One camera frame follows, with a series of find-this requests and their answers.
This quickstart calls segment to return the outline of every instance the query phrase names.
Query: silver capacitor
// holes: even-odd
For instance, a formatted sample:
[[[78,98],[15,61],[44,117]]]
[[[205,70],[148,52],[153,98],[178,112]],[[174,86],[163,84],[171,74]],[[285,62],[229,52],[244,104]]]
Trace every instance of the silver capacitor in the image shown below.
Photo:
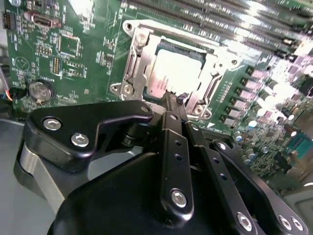
[[[242,159],[244,161],[244,164],[246,165],[249,165],[251,162],[251,160],[246,155],[243,155]]]
[[[255,153],[254,153],[252,148],[250,148],[246,151],[246,155],[247,155],[248,159],[251,159],[251,160],[254,159],[254,157],[255,157]]]

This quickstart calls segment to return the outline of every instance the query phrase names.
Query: black connector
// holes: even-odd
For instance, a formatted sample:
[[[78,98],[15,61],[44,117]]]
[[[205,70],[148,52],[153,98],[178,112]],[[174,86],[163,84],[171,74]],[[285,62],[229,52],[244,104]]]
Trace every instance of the black connector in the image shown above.
[[[14,99],[22,99],[23,97],[27,96],[27,90],[22,88],[13,87],[9,91],[11,98]]]
[[[16,15],[10,12],[4,12],[2,15],[4,29],[16,29]]]

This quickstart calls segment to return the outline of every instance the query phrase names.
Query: green circuit board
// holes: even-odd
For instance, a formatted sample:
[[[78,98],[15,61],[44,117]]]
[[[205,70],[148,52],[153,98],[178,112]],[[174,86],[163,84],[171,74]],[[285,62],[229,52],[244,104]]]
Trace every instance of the green circuit board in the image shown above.
[[[299,90],[308,80],[306,76],[313,64],[311,59],[311,39],[305,33],[287,30],[285,22],[292,25],[306,25],[305,17],[295,17],[294,14],[271,12],[276,21],[269,21],[269,13],[260,16],[266,22],[273,24],[267,28],[272,34],[284,35],[299,41],[298,48],[288,47],[280,40],[268,34],[251,31],[245,37],[246,43],[240,44],[230,35],[238,34],[238,27],[219,22],[221,18],[212,18],[204,29],[195,21],[197,15],[191,11],[190,6],[203,4],[205,1],[197,0],[24,0],[21,6],[14,7],[8,0],[5,1],[6,14],[14,18],[15,24],[7,31],[9,56],[11,58],[11,81],[13,87],[28,89],[29,84],[35,80],[48,81],[55,89],[55,96],[49,102],[39,104],[26,96],[14,100],[14,109],[17,112],[29,113],[42,107],[76,105],[96,102],[120,100],[109,87],[123,79],[128,53],[130,51],[131,37],[124,32],[122,24],[126,20],[150,19],[171,27],[201,35],[204,38],[228,47],[230,51],[242,58],[241,64],[235,70],[227,70],[220,84],[215,90],[212,101],[208,107],[212,113],[210,119],[195,120],[195,122],[208,133],[214,135],[231,136],[240,132],[242,150],[239,154],[245,155],[247,150],[253,150],[248,164],[260,176],[274,174],[280,170],[277,167],[275,155],[278,152],[289,153],[295,150],[290,148],[294,138],[288,134],[284,125],[301,130],[295,121],[304,111],[311,111],[313,104],[311,97],[295,92],[296,98],[291,95],[284,96],[275,104],[275,110],[270,109],[266,116],[259,117],[253,110],[257,97],[260,96],[268,84],[269,79],[293,85],[295,91]],[[252,1],[226,1],[231,8],[225,11],[225,3],[216,0],[206,6],[217,15],[243,17],[242,8]],[[277,1],[280,7],[288,9],[303,9],[310,12],[311,5],[305,1]],[[40,27],[29,15],[33,12],[44,14],[59,20],[57,27]],[[298,50],[294,61],[282,59],[275,52],[283,50],[293,54]],[[229,117],[229,108],[236,99],[242,100],[239,90],[245,88],[243,80],[254,78],[260,84],[254,88],[255,97],[247,100],[235,117]],[[277,122],[277,110],[282,107],[290,110],[295,118]],[[247,125],[246,119],[252,118],[257,125],[252,128]],[[301,148],[299,155],[304,156],[310,148]]]

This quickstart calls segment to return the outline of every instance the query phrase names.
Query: silver screw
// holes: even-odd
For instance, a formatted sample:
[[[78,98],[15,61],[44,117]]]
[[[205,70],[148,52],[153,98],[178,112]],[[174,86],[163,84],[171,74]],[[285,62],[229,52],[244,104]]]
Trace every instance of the silver screw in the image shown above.
[[[70,140],[72,141],[73,145],[81,147],[81,148],[86,147],[89,144],[88,137],[80,133],[76,133],[72,135]]]
[[[50,131],[59,130],[62,125],[61,123],[55,118],[48,118],[44,120],[44,127]]]
[[[124,87],[124,92],[125,92],[126,94],[132,94],[133,91],[134,91],[134,89],[133,89],[133,87],[132,87],[131,85],[126,85],[126,86]]]
[[[145,113],[147,113],[149,111],[149,109],[147,109],[146,107],[141,106],[141,110],[144,111]]]
[[[195,125],[195,124],[191,124],[192,129],[194,129],[195,131],[199,131],[199,128]]]
[[[282,223],[282,225],[287,229],[287,230],[291,230],[291,224],[288,222],[288,220],[286,220],[284,217],[282,217],[281,215],[278,216],[280,222]]]
[[[196,106],[194,113],[200,115],[203,112],[203,107],[201,105]]]
[[[298,230],[303,231],[302,225],[296,218],[291,217],[291,220],[293,221],[294,225],[297,227]]]
[[[9,0],[12,6],[19,7],[21,5],[21,0]]]
[[[241,212],[237,213],[237,219],[238,222],[240,223],[240,225],[247,230],[248,232],[252,231],[252,224],[250,222],[250,220]]]
[[[171,196],[176,206],[184,208],[187,205],[187,199],[181,191],[173,190]]]
[[[177,117],[174,115],[170,115],[171,119],[177,120]]]
[[[143,33],[139,33],[136,37],[136,40],[139,46],[144,46],[147,42],[147,36]]]
[[[226,146],[223,143],[219,142],[218,145],[222,150],[226,150]]]

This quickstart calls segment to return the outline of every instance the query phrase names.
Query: black capacitor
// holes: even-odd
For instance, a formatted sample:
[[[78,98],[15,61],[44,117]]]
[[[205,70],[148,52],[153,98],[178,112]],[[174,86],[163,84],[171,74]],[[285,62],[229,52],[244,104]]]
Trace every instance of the black capacitor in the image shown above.
[[[296,130],[295,130],[292,126],[290,126],[289,124],[286,124],[286,125],[284,126],[284,129],[286,130],[286,132],[287,132],[291,137],[294,137],[294,136],[297,134]]]
[[[292,114],[292,112],[289,111],[289,109],[287,108],[282,108],[282,114],[288,118],[289,121],[293,120],[294,119],[294,115]]]

